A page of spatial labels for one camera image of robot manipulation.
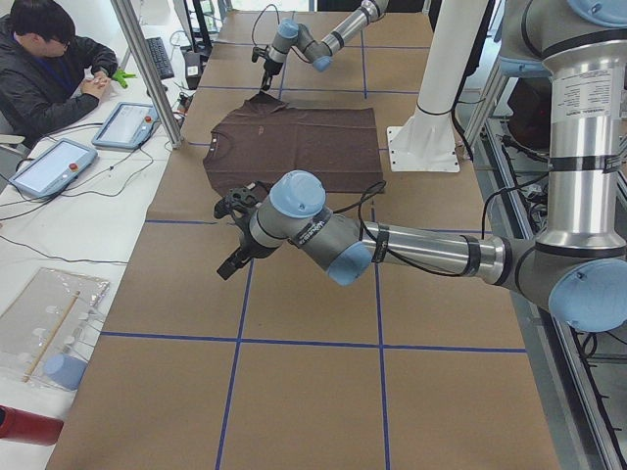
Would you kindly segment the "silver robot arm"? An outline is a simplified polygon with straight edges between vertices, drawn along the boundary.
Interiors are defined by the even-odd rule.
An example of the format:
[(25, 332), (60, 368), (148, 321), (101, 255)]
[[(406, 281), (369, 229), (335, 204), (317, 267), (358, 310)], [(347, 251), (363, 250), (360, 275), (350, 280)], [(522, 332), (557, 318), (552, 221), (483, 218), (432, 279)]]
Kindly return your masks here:
[[(211, 216), (227, 226), (217, 272), (254, 267), (266, 286), (278, 275), (301, 300), (392, 265), (408, 300), (429, 288), (443, 300), (457, 278), (511, 290), (563, 323), (601, 332), (626, 321), (626, 243), (614, 227), (624, 162), (621, 98), (626, 68), (622, 1), (509, 1), (497, 56), (549, 75), (549, 158), (532, 175), (548, 193), (548, 218), (529, 240), (494, 235), (470, 161), (454, 148), (451, 113), (481, 22), (484, 1), (446, 1), (429, 24), (425, 51), (410, 49), (417, 24), (383, 1), (351, 13), (291, 17), (292, 45), (276, 92), (314, 108), (359, 105), (377, 114), (386, 187), (375, 196), (332, 193), (308, 169), (280, 168), (213, 187)], [(304, 28), (317, 73), (297, 58)]]
[(253, 47), (252, 62), (264, 60), (260, 90), (264, 92), (269, 90), (273, 78), (280, 74), (290, 51), (294, 48), (316, 71), (326, 71), (331, 66), (334, 56), (350, 40), (385, 16), (388, 4), (389, 2), (384, 0), (361, 1), (346, 19), (320, 41), (314, 39), (303, 23), (297, 23), (292, 19), (280, 20), (271, 43), (264, 48), (257, 45)]

